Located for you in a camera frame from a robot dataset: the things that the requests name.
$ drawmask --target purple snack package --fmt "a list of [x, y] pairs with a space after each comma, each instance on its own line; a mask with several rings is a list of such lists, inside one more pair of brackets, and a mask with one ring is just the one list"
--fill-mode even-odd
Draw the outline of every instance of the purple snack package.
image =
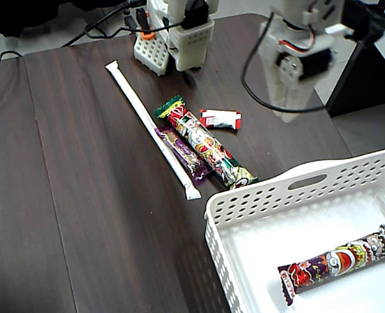
[[205, 162], [197, 156], [177, 135], [174, 128], [159, 127], [156, 133], [161, 137], [166, 146], [171, 148], [180, 162], [188, 170], [196, 182], [200, 182], [211, 171]]

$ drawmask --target white straw wrapper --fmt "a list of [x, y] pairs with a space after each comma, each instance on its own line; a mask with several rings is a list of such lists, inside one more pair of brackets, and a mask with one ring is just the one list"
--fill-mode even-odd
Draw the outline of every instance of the white straw wrapper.
[[130, 101], [133, 109], [137, 112], [137, 115], [140, 117], [140, 120], [143, 122], [149, 134], [152, 136], [154, 142], [156, 142], [156, 145], [158, 145], [160, 151], [165, 156], [169, 165], [172, 167], [172, 170], [175, 172], [178, 179], [184, 186], [186, 199], [187, 200], [200, 199], [201, 194], [194, 187], [189, 175], [185, 172], [184, 168], [182, 167], [182, 165], [180, 164], [176, 156], [173, 154], [173, 152], [166, 147], [165, 143], [157, 135], [156, 124], [150, 117], [142, 101], [134, 92], [132, 86], [130, 86], [130, 84], [128, 83], [128, 81], [126, 80], [122, 72], [119, 70], [118, 62], [117, 61], [111, 62], [110, 64], [106, 65], [106, 69], [109, 70], [111, 75], [114, 77], [115, 81], [118, 83], [121, 90], [126, 95], [127, 99]]

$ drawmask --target colorful snack package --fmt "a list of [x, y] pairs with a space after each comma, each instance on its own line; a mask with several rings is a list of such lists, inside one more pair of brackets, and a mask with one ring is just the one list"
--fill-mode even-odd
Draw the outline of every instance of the colorful snack package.
[[176, 96], [164, 106], [154, 111], [160, 119], [167, 118], [178, 133], [188, 140], [198, 155], [221, 177], [230, 189], [259, 181], [224, 149], [222, 144], [210, 134], [199, 120], [185, 108], [181, 96]]
[[241, 127], [242, 113], [238, 111], [199, 110], [199, 121], [205, 127], [229, 127], [237, 130]]
[[282, 290], [288, 305], [305, 287], [332, 280], [385, 259], [385, 225], [379, 231], [338, 246], [315, 258], [278, 267]]
[[159, 127], [156, 129], [156, 133], [161, 137], [166, 146], [175, 153], [195, 181], [202, 181], [204, 177], [211, 172], [205, 162], [197, 156], [195, 151], [189, 148], [178, 137], [175, 129], [171, 127]]

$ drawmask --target perforated basket wall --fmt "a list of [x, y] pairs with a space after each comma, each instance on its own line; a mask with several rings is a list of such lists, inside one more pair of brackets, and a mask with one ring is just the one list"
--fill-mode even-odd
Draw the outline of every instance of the perforated basket wall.
[[237, 288], [219, 231], [264, 218], [307, 202], [373, 188], [385, 194], [385, 151], [346, 160], [323, 160], [209, 199], [205, 237], [232, 312], [248, 312]]

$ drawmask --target white plastic basket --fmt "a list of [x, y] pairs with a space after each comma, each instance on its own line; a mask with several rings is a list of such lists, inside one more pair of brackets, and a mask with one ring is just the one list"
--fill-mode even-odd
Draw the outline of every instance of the white plastic basket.
[[278, 266], [378, 231], [385, 151], [297, 166], [209, 199], [207, 240], [231, 312], [385, 312], [385, 261], [300, 293], [287, 307]]

